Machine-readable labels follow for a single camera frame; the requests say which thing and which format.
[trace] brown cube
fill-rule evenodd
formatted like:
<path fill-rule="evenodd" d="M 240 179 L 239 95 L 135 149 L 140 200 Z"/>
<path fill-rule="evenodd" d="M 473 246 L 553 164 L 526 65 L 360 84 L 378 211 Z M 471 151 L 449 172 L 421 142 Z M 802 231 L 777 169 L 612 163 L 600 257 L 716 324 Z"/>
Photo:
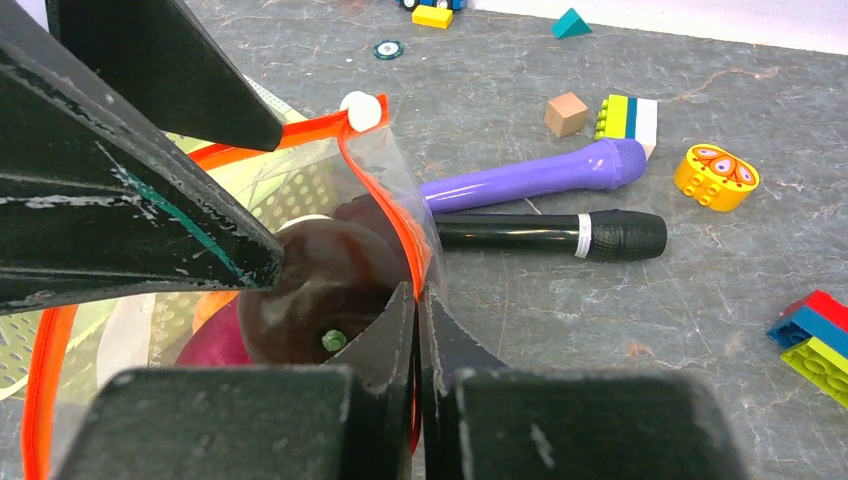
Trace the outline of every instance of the brown cube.
<path fill-rule="evenodd" d="M 589 108 L 586 104 L 581 102 L 577 95 L 568 92 L 548 102 L 545 125 L 557 137 L 564 137 L 582 130 L 588 113 Z"/>

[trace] yellow toy block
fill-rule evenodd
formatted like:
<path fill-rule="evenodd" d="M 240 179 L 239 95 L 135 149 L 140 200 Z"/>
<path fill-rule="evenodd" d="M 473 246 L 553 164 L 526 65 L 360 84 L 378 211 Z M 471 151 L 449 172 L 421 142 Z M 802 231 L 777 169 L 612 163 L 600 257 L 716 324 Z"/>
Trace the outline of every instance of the yellow toy block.
<path fill-rule="evenodd" d="M 595 140 L 604 137 L 627 138 L 627 102 L 627 97 L 623 95 L 610 95 L 604 99 L 595 124 Z"/>
<path fill-rule="evenodd" d="M 816 337 L 784 351 L 780 358 L 801 375 L 848 407 L 848 360 Z"/>
<path fill-rule="evenodd" d="M 448 28 L 453 21 L 453 10 L 419 5 L 412 12 L 412 23 L 428 27 Z"/>
<path fill-rule="evenodd" d="M 674 184 L 702 206 L 729 212 L 757 188 L 760 174 L 748 162 L 702 143 L 686 152 L 674 173 Z"/>

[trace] gray tabletop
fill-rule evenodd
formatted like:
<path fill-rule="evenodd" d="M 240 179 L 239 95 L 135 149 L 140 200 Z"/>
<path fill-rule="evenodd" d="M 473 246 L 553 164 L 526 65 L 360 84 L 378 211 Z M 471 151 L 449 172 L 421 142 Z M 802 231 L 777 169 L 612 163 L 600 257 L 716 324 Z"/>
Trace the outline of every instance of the gray tabletop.
<path fill-rule="evenodd" d="M 465 11 L 447 31 L 391 0 L 194 0 L 243 72 L 307 116 L 350 91 L 389 94 L 393 130 L 422 181 L 569 152 L 591 142 L 610 93 L 659 101 L 645 176 L 613 192 L 570 192 L 481 209 L 661 215 L 660 258 L 592 264 L 567 254 L 448 252 L 450 306 L 516 367 L 668 368 L 712 385 L 757 479 L 848 476 L 848 414 L 784 364 L 765 331 L 814 289 L 848 302 L 848 59 L 595 27 L 556 40 L 551 21 Z M 402 41 L 380 61 L 372 47 Z M 590 107 L 557 139 L 546 102 L 573 91 Z M 756 166 L 760 187 L 716 213 L 672 175 L 697 143 Z M 0 404 L 0 479 L 20 477 L 20 406 Z"/>

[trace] scratched black surface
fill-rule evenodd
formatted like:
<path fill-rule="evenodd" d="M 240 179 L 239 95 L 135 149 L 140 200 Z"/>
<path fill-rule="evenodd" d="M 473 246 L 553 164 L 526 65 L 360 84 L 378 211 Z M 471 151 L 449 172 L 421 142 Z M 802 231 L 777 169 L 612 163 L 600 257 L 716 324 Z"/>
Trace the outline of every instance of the scratched black surface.
<path fill-rule="evenodd" d="M 482 211 L 662 215 L 661 259 L 595 265 L 567 255 L 453 252 L 448 301 L 514 366 L 691 372 L 716 392 L 755 479 L 848 476 L 848 413 L 780 361 L 764 334 L 821 288 L 848 302 L 848 59 L 595 27 L 557 41 L 551 21 L 466 11 L 447 31 L 413 25 L 389 0 L 193 0 L 245 74 L 307 116 L 350 91 L 384 91 L 393 130 L 423 181 L 574 150 L 545 102 L 574 91 L 597 112 L 610 93 L 657 99 L 659 146 L 645 177 L 612 193 L 572 192 Z M 376 60 L 383 39 L 404 55 Z M 594 118 L 590 115 L 588 122 Z M 734 212 L 684 197 L 685 150 L 715 143 L 763 183 Z M 19 407 L 0 404 L 0 479 L 17 479 Z"/>

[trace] blue toy car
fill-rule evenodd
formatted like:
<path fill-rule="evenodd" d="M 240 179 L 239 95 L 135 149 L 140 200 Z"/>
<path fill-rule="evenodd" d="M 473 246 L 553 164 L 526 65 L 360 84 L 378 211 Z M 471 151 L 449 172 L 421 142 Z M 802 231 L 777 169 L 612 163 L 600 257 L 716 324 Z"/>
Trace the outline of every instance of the blue toy car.
<path fill-rule="evenodd" d="M 425 7 L 449 8 L 458 12 L 465 8 L 466 0 L 397 0 L 401 7 L 411 12 L 419 5 Z"/>

